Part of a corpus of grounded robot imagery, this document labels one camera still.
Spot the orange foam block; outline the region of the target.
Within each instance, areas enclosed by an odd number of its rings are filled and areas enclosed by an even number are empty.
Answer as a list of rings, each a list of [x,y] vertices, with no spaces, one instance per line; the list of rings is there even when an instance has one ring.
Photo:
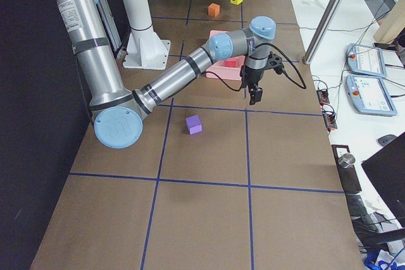
[[[220,5],[216,3],[211,3],[208,6],[207,14],[210,17],[217,17],[220,14]]]

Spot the pink red foam block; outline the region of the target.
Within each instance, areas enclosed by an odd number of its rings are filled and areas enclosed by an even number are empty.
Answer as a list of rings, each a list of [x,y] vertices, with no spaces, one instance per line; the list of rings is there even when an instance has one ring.
[[[224,66],[228,68],[237,68],[239,66],[239,62],[235,58],[226,59],[224,60]]]

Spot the purple foam block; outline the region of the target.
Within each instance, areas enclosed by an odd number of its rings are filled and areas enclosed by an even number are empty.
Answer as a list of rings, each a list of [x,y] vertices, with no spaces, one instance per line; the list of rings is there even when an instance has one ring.
[[[185,119],[186,127],[190,135],[202,132],[203,125],[198,115],[189,116]]]

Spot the pink plastic bin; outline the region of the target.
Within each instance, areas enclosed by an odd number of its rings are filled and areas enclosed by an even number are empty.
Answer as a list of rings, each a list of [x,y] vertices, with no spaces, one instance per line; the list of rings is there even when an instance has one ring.
[[[241,81],[240,70],[244,64],[245,55],[242,53],[240,56],[233,56],[235,49],[234,43],[231,38],[225,38],[227,31],[211,30],[208,39],[208,52],[213,59],[216,60],[206,70],[207,78],[222,78],[224,80]],[[235,58],[239,62],[237,68],[228,68],[224,66],[224,60]]]

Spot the far orange black connector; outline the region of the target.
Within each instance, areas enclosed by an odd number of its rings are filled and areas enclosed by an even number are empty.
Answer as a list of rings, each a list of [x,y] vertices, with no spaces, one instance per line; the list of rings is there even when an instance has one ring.
[[[318,101],[320,105],[330,104],[330,99],[328,97],[328,90],[327,89],[320,89],[316,91],[318,96]]]

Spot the orange black connector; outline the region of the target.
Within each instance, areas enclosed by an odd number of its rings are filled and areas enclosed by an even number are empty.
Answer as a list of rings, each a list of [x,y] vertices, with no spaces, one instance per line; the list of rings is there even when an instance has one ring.
[[[325,127],[328,131],[336,130],[336,113],[334,111],[322,111]]]
[[[320,105],[330,104],[330,99],[328,97],[328,90],[327,89],[320,89],[316,91],[318,96],[318,101]]]

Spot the near orange black connector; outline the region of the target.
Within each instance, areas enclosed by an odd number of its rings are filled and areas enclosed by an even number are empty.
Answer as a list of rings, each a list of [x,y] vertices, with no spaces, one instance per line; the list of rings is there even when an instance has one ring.
[[[322,111],[325,127],[328,131],[336,130],[336,113],[334,111]]]

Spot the near teach pendant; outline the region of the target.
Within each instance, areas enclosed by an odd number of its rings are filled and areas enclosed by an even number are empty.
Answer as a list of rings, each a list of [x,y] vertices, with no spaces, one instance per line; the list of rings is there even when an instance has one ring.
[[[368,75],[346,76],[346,91],[359,114],[393,117],[397,115],[392,98],[380,77]]]

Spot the teach pendant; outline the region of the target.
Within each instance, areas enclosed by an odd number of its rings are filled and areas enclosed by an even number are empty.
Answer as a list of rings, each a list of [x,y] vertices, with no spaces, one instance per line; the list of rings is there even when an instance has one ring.
[[[349,44],[346,49],[347,65],[351,72],[385,78],[387,71],[383,51],[378,47]]]
[[[346,76],[346,91],[359,114],[393,117],[397,115],[392,98],[380,77],[368,75]]]

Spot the metal cylinder weight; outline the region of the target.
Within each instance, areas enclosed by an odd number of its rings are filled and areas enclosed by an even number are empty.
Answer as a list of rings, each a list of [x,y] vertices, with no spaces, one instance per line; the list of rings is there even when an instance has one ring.
[[[347,169],[354,165],[356,159],[351,153],[345,153],[338,157],[337,163],[341,168]]]

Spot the far teach pendant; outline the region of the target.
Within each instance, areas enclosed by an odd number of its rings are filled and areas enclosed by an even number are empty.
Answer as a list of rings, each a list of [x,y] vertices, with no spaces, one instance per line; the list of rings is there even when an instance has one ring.
[[[351,72],[385,78],[387,71],[383,51],[378,47],[349,44],[346,49],[347,65]]]

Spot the black computer mouse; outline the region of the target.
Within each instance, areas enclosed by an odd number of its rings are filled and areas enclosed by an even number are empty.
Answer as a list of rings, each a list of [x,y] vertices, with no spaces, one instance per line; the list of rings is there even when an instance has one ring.
[[[384,135],[384,136],[377,139],[377,143],[380,146],[385,147],[386,145],[393,142],[396,138],[397,138],[397,136],[393,135],[393,134]]]

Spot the black monitor corner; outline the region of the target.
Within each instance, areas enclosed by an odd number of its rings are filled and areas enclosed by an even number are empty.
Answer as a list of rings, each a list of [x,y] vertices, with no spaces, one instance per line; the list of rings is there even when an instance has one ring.
[[[404,224],[404,149],[384,147],[361,166],[387,207]]]

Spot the wooden board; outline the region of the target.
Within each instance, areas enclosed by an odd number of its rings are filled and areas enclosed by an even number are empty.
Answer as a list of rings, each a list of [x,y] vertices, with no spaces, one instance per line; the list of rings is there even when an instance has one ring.
[[[388,44],[401,33],[404,28],[404,0],[398,0],[388,16],[383,19],[374,34],[377,43]]]

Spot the aluminium frame post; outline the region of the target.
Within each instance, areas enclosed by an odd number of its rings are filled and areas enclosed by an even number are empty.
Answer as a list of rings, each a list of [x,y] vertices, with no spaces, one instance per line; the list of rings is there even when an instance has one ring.
[[[329,0],[308,49],[302,58],[304,64],[311,64],[341,2],[342,0]]]

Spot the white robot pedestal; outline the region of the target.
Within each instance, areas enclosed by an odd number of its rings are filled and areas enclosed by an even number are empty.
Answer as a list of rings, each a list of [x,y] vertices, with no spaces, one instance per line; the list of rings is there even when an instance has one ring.
[[[127,55],[123,66],[129,69],[164,70],[171,42],[154,31],[148,0],[123,0],[130,26]]]

